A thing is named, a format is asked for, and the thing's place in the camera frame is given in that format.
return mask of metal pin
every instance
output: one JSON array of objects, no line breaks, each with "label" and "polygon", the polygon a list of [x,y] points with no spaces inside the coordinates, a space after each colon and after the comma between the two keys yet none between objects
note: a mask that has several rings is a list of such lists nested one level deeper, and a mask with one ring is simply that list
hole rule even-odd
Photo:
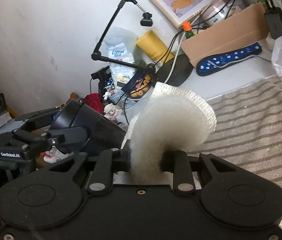
[{"label": "metal pin", "polygon": [[137,7],[139,7],[144,13],[146,13],[146,11],[137,3],[136,4]]},{"label": "metal pin", "polygon": [[10,235],[10,234],[5,234],[3,236],[3,240],[14,240],[14,236]]},{"label": "metal pin", "polygon": [[103,183],[96,182],[96,183],[90,184],[89,188],[90,190],[93,190],[93,191],[101,191],[105,189],[105,185]]},{"label": "metal pin", "polygon": [[23,150],[25,150],[25,149],[27,149],[28,148],[28,144],[24,144],[23,146],[22,146],[22,149]]},{"label": "metal pin", "polygon": [[193,185],[189,184],[189,183],[181,183],[178,185],[178,189],[180,191],[191,191],[194,189]]},{"label": "metal pin", "polygon": [[268,238],[268,240],[279,240],[279,237],[277,235],[272,235]]},{"label": "metal pin", "polygon": [[140,190],[137,191],[137,193],[138,193],[139,195],[144,195],[144,194],[146,193],[146,191],[143,190],[143,189],[140,189]]}]

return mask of bottle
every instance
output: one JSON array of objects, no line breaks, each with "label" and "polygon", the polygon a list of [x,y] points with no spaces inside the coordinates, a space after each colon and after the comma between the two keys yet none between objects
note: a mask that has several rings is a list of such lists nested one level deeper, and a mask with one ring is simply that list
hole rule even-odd
[{"label": "bottle", "polygon": [[194,33],[192,32],[191,23],[190,22],[184,22],[184,23],[182,23],[182,25],[183,25],[183,29],[185,30],[185,37],[187,39],[193,37]]}]

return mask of striped blanket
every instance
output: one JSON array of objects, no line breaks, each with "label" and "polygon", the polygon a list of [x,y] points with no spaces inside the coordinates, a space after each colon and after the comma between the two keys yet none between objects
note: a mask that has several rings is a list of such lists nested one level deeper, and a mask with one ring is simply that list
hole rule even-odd
[{"label": "striped blanket", "polygon": [[208,103],[217,127],[191,155],[212,153],[282,187],[282,80],[263,79]]}]

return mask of black power adapter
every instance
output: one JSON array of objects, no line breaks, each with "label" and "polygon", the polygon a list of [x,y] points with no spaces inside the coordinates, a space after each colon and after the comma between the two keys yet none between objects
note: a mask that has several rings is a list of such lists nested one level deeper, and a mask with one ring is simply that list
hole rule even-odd
[{"label": "black power adapter", "polygon": [[280,7],[267,9],[264,18],[270,29],[272,39],[276,40],[282,36],[282,11]]}]

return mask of black articulated arm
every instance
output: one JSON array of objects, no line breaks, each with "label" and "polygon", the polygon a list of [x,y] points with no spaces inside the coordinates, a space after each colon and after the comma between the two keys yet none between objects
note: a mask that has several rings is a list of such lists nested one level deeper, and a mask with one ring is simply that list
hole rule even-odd
[{"label": "black articulated arm", "polygon": [[[164,154],[169,185],[113,184],[124,149],[68,157],[0,188],[0,240],[282,240],[282,189],[214,155]],[[195,188],[197,172],[200,188]]]},{"label": "black articulated arm", "polygon": [[116,18],[116,16],[118,15],[119,11],[122,9],[123,5],[126,3],[126,2],[132,2],[133,4],[135,4],[136,6],[138,6],[142,11],[143,11],[143,19],[141,20],[140,24],[142,26],[148,26],[148,27],[151,27],[153,22],[152,22],[152,14],[146,12],[138,3],[136,0],[121,0],[120,3],[118,4],[117,6],[117,9],[116,11],[114,12],[111,20],[108,22],[108,25],[106,26],[99,42],[97,43],[97,45],[95,46],[95,49],[91,55],[92,59],[97,61],[97,60],[100,60],[100,61],[103,61],[103,62],[111,62],[111,63],[115,63],[115,64],[119,64],[119,65],[124,65],[124,66],[127,66],[127,67],[132,67],[132,68],[139,68],[140,66],[136,65],[136,64],[132,64],[132,63],[128,63],[128,62],[124,62],[124,61],[120,61],[120,60],[116,60],[116,59],[111,59],[109,57],[105,57],[105,56],[102,56],[101,55],[101,52],[100,52],[100,47],[102,45],[102,42],[106,36],[106,34],[108,33],[108,30],[110,29],[112,23],[114,22],[114,19]]}]

